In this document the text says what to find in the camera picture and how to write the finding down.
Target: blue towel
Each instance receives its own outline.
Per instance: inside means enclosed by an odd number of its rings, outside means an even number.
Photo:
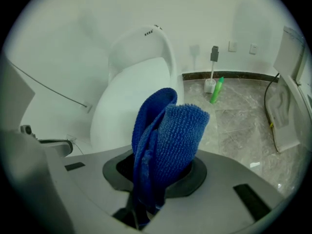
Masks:
[[[141,106],[132,135],[134,199],[154,213],[165,189],[193,160],[209,121],[194,105],[176,106],[177,94],[163,88]]]

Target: white wall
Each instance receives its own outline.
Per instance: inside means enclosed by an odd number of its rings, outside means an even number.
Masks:
[[[219,46],[216,70],[275,75],[284,25],[295,23],[277,0],[33,0],[23,12],[5,51],[9,59],[51,88],[96,106],[107,86],[107,53],[123,32],[158,24],[171,40],[180,72],[210,68],[210,51]],[[238,51],[228,52],[229,40]],[[251,43],[258,54],[249,54]],[[190,47],[199,46],[194,59]],[[23,124],[40,138],[66,134],[89,142],[94,107],[84,113],[25,77],[36,95]]]

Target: black cable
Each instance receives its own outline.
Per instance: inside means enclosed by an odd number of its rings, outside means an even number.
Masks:
[[[74,142],[73,142],[73,143],[74,143]],[[74,145],[78,147],[78,145],[77,145],[76,143],[74,143]],[[81,150],[79,147],[78,147],[78,149],[80,150],[81,154],[83,155],[82,150]]]
[[[75,103],[78,103],[78,104],[81,105],[81,106],[87,107],[86,105],[84,105],[84,104],[82,104],[82,103],[80,103],[80,102],[78,102],[78,101],[75,101],[75,100],[73,100],[73,99],[70,99],[70,98],[68,98],[67,96],[64,96],[64,95],[60,94],[59,92],[57,92],[57,91],[55,91],[55,90],[53,90],[53,89],[47,87],[46,85],[42,84],[40,81],[37,81],[35,78],[31,77],[31,76],[30,76],[29,74],[27,74],[25,71],[21,70],[19,67],[17,67],[15,64],[13,64],[9,59],[7,59],[7,60],[8,60],[8,62],[9,62],[13,67],[15,67],[15,68],[17,68],[18,70],[20,70],[22,73],[24,73],[25,75],[27,75],[30,79],[34,80],[35,82],[39,83],[41,86],[43,86],[43,87],[45,87],[45,88],[51,90],[52,92],[54,92],[54,93],[56,93],[56,94],[58,94],[58,95],[60,95],[60,96],[63,96],[64,98],[66,98],[66,99],[68,99],[68,100],[71,100],[71,101],[73,101],[73,102],[75,102]]]
[[[267,110],[267,105],[266,105],[266,97],[267,97],[267,91],[268,91],[268,88],[269,86],[272,84],[272,82],[274,82],[276,80],[276,78],[279,76],[279,73],[277,73],[277,75],[270,81],[269,85],[267,86],[265,92],[264,92],[264,112],[265,112],[265,115],[268,119],[268,123],[269,123],[269,126],[270,128],[272,129],[272,136],[273,136],[273,143],[274,143],[274,147],[275,149],[277,150],[277,147],[276,147],[276,144],[275,144],[275,140],[274,140],[274,134],[273,134],[273,124],[270,120],[270,116],[269,116],[269,113],[268,113],[268,110]]]

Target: gray tile floor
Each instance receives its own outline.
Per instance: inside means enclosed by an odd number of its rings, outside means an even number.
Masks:
[[[184,81],[184,102],[210,114],[199,148],[235,159],[268,181],[282,195],[289,196],[311,159],[311,153],[296,147],[278,153],[264,113],[267,81],[224,79],[215,104],[203,92],[204,80]],[[273,83],[269,98],[276,88]]]

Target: black slot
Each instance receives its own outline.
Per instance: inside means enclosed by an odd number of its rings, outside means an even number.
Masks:
[[[233,187],[255,221],[263,218],[271,210],[247,184]]]
[[[135,218],[133,213],[126,208],[119,209],[116,213],[113,214],[113,217],[123,222],[124,224],[136,228]]]
[[[80,167],[83,167],[83,166],[85,166],[85,164],[83,164],[81,162],[77,162],[77,163],[74,163],[74,164],[66,165],[65,169],[67,171],[71,171],[71,170],[74,170],[74,169],[77,169],[77,168],[80,168]]]
[[[123,175],[127,180],[133,182],[133,166],[135,163],[134,154],[129,155],[116,165],[117,171]]]

